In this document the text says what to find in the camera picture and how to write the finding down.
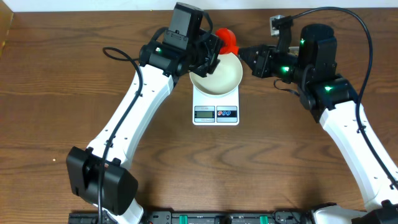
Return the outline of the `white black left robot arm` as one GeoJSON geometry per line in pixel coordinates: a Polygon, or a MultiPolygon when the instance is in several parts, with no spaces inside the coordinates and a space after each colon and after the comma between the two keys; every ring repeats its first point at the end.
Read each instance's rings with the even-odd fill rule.
{"type": "Polygon", "coordinates": [[[130,62],[136,74],[103,130],[86,149],[72,147],[66,158],[72,193],[98,209],[93,223],[107,217],[115,223],[140,222],[144,209],[135,199],[138,181],[129,171],[137,145],[179,78],[188,72],[212,74],[223,45],[223,39],[209,30],[181,34],[162,27],[142,46],[138,58],[103,48],[107,57],[121,54],[119,60],[130,62]]]}

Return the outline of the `red plastic measuring scoop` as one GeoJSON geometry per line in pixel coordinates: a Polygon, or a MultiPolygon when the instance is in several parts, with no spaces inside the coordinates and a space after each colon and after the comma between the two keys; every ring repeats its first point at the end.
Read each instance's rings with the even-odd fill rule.
{"type": "Polygon", "coordinates": [[[238,55],[239,47],[236,45],[236,36],[234,32],[227,28],[220,28],[215,34],[223,41],[223,46],[220,49],[221,55],[230,53],[238,55]]]}

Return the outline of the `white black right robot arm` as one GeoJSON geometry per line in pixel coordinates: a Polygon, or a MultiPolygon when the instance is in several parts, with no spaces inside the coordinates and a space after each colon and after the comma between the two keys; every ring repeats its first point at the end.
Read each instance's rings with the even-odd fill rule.
{"type": "Polygon", "coordinates": [[[306,223],[397,223],[397,166],[375,135],[351,83],[336,73],[337,41],[324,24],[305,26],[298,54],[289,51],[291,30],[276,46],[241,48],[238,56],[259,78],[297,85],[295,94],[331,136],[360,189],[365,212],[329,203],[311,209],[306,223]]]}

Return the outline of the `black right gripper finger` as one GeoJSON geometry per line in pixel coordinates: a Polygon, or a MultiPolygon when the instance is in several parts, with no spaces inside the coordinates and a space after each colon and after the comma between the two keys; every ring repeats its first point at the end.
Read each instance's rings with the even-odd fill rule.
{"type": "Polygon", "coordinates": [[[243,47],[238,50],[238,55],[240,58],[243,57],[255,57],[256,55],[261,55],[263,52],[269,50],[269,46],[262,44],[262,45],[255,45],[250,47],[243,47]]]}
{"type": "Polygon", "coordinates": [[[255,67],[257,59],[257,50],[239,49],[239,58],[247,64],[248,67],[255,67]]]}

